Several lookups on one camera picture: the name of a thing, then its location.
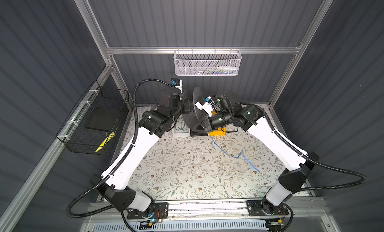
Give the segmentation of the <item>grey perforated spool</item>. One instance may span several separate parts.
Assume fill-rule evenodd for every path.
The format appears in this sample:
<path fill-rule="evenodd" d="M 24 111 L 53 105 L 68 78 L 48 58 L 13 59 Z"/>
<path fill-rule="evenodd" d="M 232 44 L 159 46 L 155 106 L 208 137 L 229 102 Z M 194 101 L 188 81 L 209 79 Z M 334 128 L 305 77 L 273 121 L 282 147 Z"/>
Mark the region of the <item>grey perforated spool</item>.
<path fill-rule="evenodd" d="M 204 118 L 207 113 L 204 110 L 198 109 L 195 104 L 206 96 L 207 94 L 204 93 L 201 87 L 195 87 L 193 92 L 186 90 L 183 93 L 183 99 L 188 101 L 190 113 L 184 113 L 182 117 L 187 127 L 193 131 L 205 132 L 201 119 Z"/>

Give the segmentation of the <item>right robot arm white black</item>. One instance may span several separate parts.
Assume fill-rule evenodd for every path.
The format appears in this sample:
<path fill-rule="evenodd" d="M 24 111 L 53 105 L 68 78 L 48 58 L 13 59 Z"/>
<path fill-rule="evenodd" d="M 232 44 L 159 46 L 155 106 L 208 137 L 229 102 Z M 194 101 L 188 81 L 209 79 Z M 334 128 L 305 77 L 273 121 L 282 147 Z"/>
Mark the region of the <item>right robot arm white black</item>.
<path fill-rule="evenodd" d="M 200 126 L 206 132 L 232 124 L 261 141 L 284 164 L 285 170 L 277 182 L 268 190 L 261 201 L 261 208 L 266 215 L 273 215 L 284 202 L 299 192 L 314 163 L 304 157 L 308 155 L 272 124 L 267 113 L 258 105 L 231 102 L 227 96 L 218 99 L 220 110 L 213 114 L 212 99 L 195 98 L 194 109 Z"/>

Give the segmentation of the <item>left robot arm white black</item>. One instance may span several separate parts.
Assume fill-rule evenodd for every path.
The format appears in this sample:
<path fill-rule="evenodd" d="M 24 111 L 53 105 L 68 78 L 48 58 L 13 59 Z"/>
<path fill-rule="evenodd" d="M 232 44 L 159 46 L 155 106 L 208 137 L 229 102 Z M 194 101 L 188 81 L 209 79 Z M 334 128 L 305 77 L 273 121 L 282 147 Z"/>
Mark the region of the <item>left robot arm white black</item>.
<path fill-rule="evenodd" d="M 144 192 L 130 189 L 129 180 L 153 145 L 173 128 L 181 114 L 189 112 L 190 101 L 183 94 L 182 86 L 174 85 L 163 89 L 159 103 L 143 113 L 142 119 L 136 123 L 139 126 L 136 141 L 130 140 L 110 167 L 100 176 L 91 179 L 95 184 L 96 179 L 101 180 L 109 176 L 97 190 L 119 212 L 133 209 L 152 213 L 154 200 Z"/>

